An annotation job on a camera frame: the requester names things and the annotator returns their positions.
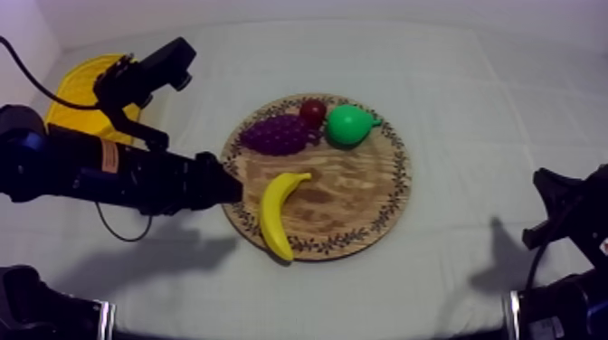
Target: black cable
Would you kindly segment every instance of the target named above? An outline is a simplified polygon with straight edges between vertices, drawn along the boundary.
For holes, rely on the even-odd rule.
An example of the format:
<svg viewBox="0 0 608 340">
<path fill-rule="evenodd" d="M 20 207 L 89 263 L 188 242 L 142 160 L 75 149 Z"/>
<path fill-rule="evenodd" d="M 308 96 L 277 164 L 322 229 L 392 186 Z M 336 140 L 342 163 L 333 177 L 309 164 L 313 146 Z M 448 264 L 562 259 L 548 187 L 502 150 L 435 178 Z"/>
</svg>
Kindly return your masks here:
<svg viewBox="0 0 608 340">
<path fill-rule="evenodd" d="M 141 235 L 139 235 L 133 239 L 127 239 L 125 237 L 122 237 L 117 232 L 112 230 L 112 228 L 109 227 L 108 223 L 106 222 L 106 219 L 103 217 L 103 212 L 101 211 L 100 203 L 96 202 L 95 206 L 97 207 L 97 212 L 100 214 L 100 218 L 101 218 L 101 222 L 103 222 L 103 226 L 106 227 L 106 229 L 109 231 L 109 233 L 111 233 L 114 237 L 116 237 L 117 239 L 119 239 L 121 241 L 137 242 L 137 241 L 143 239 L 144 237 L 146 237 L 147 233 L 150 231 L 150 227 L 152 226 L 152 215 L 149 216 L 149 218 L 147 220 L 146 229 L 144 230 L 144 232 L 141 233 Z"/>
<path fill-rule="evenodd" d="M 547 233 L 546 238 L 543 240 L 543 243 L 541 243 L 540 247 L 537 250 L 537 253 L 534 255 L 534 258 L 532 259 L 532 264 L 530 265 L 530 271 L 527 273 L 526 288 L 524 290 L 527 296 L 529 296 L 529 293 L 534 286 L 534 278 L 537 275 L 538 265 L 543 257 L 543 254 L 545 254 L 546 248 L 549 246 L 549 243 L 551 243 L 551 241 L 559 232 L 560 228 L 563 226 L 566 217 L 568 217 L 569 214 L 575 208 L 578 207 L 579 203 L 580 199 L 575 199 L 572 203 L 570 203 L 570 205 L 567 205 L 565 210 L 562 211 L 559 215 L 557 215 L 557 217 L 553 221 L 551 230 Z"/>
<path fill-rule="evenodd" d="M 540 247 L 537 250 L 537 253 L 534 255 L 534 258 L 532 259 L 532 264 L 530 265 L 530 271 L 527 273 L 526 288 L 524 290 L 526 292 L 526 295 L 529 294 L 530 290 L 532 290 L 532 288 L 534 286 L 534 279 L 535 279 L 535 276 L 537 275 L 538 264 L 540 263 L 540 260 L 543 258 L 543 254 L 545 254 L 545 250 L 549 246 L 549 243 L 551 243 L 551 240 L 555 236 L 557 229 L 558 229 L 558 225 L 556 224 L 555 226 L 553 226 L 553 229 L 551 230 L 551 232 L 548 233 L 547 237 L 543 240 L 543 243 L 540 245 Z"/>
<path fill-rule="evenodd" d="M 11 54 L 11 57 L 13 57 L 14 62 L 17 64 L 17 66 L 19 67 L 19 70 L 21 70 L 21 72 L 25 75 L 25 77 L 42 93 L 44 93 L 44 95 L 52 100 L 55 100 L 56 102 L 62 104 L 65 107 L 68 107 L 70 109 L 83 109 L 83 110 L 94 110 L 94 109 L 99 109 L 97 107 L 97 105 L 81 105 L 81 104 L 74 104 L 74 103 L 70 103 L 69 101 L 65 100 L 65 99 L 61 99 L 57 96 L 55 96 L 52 92 L 50 92 L 49 90 L 47 90 L 40 82 L 38 82 L 38 80 L 36 80 L 36 78 L 33 77 L 32 73 L 29 72 L 29 70 L 27 70 L 27 68 L 24 65 L 24 62 L 21 61 L 21 58 L 19 58 L 19 55 L 17 54 L 17 52 L 14 50 L 13 46 L 11 45 L 10 42 L 8 42 L 8 40 L 6 40 L 6 38 L 4 38 L 4 36 L 0 35 L 0 43 L 2 45 L 5 46 L 5 48 L 8 50 L 9 54 Z"/>
</svg>

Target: red apple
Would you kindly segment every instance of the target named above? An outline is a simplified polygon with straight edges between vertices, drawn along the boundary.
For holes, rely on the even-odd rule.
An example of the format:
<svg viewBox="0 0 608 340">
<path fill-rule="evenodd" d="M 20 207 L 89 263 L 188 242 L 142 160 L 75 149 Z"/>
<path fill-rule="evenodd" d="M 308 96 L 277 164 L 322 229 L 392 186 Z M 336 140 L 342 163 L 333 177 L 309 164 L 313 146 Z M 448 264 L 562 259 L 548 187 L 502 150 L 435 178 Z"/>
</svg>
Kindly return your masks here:
<svg viewBox="0 0 608 340">
<path fill-rule="evenodd" d="M 317 99 L 306 100 L 299 108 L 299 116 L 304 119 L 309 128 L 321 128 L 327 113 L 328 108 Z"/>
</svg>

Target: wood grain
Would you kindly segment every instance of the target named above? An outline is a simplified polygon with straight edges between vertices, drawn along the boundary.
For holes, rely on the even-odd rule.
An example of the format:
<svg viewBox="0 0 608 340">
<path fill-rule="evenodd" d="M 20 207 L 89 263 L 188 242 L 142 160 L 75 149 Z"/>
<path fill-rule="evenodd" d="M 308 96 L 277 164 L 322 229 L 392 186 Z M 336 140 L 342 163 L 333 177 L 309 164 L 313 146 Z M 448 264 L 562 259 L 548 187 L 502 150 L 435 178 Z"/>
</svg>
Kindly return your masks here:
<svg viewBox="0 0 608 340">
<path fill-rule="evenodd" d="M 241 146 L 239 134 L 251 124 L 297 114 L 306 99 L 322 100 L 328 111 L 336 105 L 356 105 L 383 124 L 351 150 L 336 149 L 325 138 L 292 156 L 264 156 Z M 374 244 L 396 224 L 412 184 L 410 158 L 390 124 L 361 103 L 322 93 L 294 95 L 258 109 L 230 135 L 221 158 L 244 187 L 242 202 L 224 204 L 224 211 L 245 238 L 263 249 L 258 206 L 266 185 L 281 173 L 312 173 L 312 180 L 302 182 L 282 209 L 296 260 L 338 259 Z"/>
</svg>

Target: grape bunch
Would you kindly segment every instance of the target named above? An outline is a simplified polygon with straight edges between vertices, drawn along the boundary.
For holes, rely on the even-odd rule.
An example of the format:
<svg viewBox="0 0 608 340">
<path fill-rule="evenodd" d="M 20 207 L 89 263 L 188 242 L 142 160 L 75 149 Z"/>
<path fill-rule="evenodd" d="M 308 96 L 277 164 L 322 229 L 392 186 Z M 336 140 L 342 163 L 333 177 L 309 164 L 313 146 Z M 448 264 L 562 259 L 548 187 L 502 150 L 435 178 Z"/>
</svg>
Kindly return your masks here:
<svg viewBox="0 0 608 340">
<path fill-rule="evenodd" d="M 285 156 L 296 154 L 307 143 L 318 145 L 321 132 L 307 126 L 304 119 L 295 115 L 281 115 L 259 121 L 240 134 L 241 143 L 264 155 Z"/>
</svg>

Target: banana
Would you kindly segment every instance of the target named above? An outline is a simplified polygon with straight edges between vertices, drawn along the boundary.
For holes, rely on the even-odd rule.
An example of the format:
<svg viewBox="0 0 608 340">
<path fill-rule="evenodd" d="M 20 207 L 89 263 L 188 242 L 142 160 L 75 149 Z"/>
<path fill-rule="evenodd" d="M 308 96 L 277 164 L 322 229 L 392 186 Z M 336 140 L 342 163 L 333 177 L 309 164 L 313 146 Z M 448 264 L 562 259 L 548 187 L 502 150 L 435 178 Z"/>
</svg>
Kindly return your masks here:
<svg viewBox="0 0 608 340">
<path fill-rule="evenodd" d="M 285 173 L 276 176 L 266 187 L 260 203 L 261 236 L 268 248 L 280 258 L 292 261 L 293 250 L 280 220 L 280 208 L 287 197 L 303 180 L 312 178 L 311 174 Z"/>
</svg>

